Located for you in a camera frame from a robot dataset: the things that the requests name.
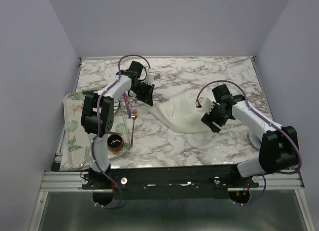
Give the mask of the white cloth napkin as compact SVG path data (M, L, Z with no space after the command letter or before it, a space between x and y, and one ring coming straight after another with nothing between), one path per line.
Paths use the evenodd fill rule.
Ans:
M149 112L177 133L199 134L210 132L211 129L201 122L204 110L196 107L195 99L195 95L182 96L154 104L149 108Z

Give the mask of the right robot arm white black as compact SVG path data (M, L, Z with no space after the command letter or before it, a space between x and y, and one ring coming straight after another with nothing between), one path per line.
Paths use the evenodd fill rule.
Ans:
M252 176L297 173L302 159L295 128L272 121L251 105L244 91L232 95L226 84L223 81L212 89L214 101L197 96L195 103L204 110L201 121L212 132L220 132L228 120L238 119L249 128L250 140L259 149L257 157L233 165L230 183L240 187Z

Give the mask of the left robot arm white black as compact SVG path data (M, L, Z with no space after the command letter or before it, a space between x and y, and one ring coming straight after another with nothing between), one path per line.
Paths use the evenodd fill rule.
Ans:
M111 181L110 175L105 172L110 167L107 139L114 124L114 102L124 93L132 91L139 101L153 106L154 85L140 80L144 69L141 63L132 61L130 67L120 70L115 80L105 88L85 95L81 125L91 139L93 164L90 167L97 172L93 182L101 189Z

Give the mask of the rose gold fork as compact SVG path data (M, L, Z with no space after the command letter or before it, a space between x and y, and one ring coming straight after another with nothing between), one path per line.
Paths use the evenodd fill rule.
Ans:
M132 134L131 134L131 147L134 144L134 132L135 132L135 121L138 117L138 112L137 109L133 109L132 110L132 121L133 121L133 125L132 125Z

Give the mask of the iridescent purple utensil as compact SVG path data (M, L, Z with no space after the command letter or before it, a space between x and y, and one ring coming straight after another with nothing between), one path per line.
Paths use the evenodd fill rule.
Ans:
M132 112L131 112L131 109L130 109L130 106L129 106L128 95L126 93L123 94L123 99L124 99L125 106L126 106L127 116L128 116L128 118L131 118Z

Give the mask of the white saucer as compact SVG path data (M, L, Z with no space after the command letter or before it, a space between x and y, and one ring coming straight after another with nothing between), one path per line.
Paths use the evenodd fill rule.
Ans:
M258 150L260 150L261 147L261 140L253 133L250 129L248 131L248 137L251 142L251 144Z

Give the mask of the black and copper small bowl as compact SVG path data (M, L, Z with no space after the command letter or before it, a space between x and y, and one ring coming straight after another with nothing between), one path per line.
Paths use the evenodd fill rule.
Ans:
M120 135L111 135L107 139L107 148L112 153L121 151L124 147L124 139Z

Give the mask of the green chopsticks on tray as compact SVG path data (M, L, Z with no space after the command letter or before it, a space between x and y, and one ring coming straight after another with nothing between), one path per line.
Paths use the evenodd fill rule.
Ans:
M81 91L81 93L82 93L83 95L86 95L86 94L88 94L88 93L90 93L90 92L98 92L98 91L100 91L100 90L103 90L103 88L96 88L96 89L90 89L90 90L83 90L83 91Z

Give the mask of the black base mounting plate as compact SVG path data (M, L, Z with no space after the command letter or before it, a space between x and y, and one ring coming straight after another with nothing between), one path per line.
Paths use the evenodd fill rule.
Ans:
M106 174L111 181L90 169L82 189L124 200L227 199L230 192L259 186L251 177L236 174L232 165L109 169Z

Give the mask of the leaf pattern serving tray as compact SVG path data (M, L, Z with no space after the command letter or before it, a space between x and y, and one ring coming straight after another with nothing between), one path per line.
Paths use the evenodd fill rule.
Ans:
M89 167L92 160L90 138L81 125L81 115L86 91L73 92L63 99L65 141L62 146L61 171L76 171ZM121 99L114 102L114 124L111 129L122 135L124 147L117 152L108 151L110 160L127 154L131 148L125 119L126 107Z

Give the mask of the aluminium frame rail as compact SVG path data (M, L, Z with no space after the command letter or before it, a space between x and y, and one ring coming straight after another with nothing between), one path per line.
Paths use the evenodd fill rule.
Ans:
M110 192L111 189L94 187L88 185L87 182L81 178L87 172L45 172L40 184L41 192L90 192L95 190L97 192ZM304 183L301 174L283 175L272 174L266 175L265 179L259 178L258 183L251 185L250 190L300 190L303 189Z

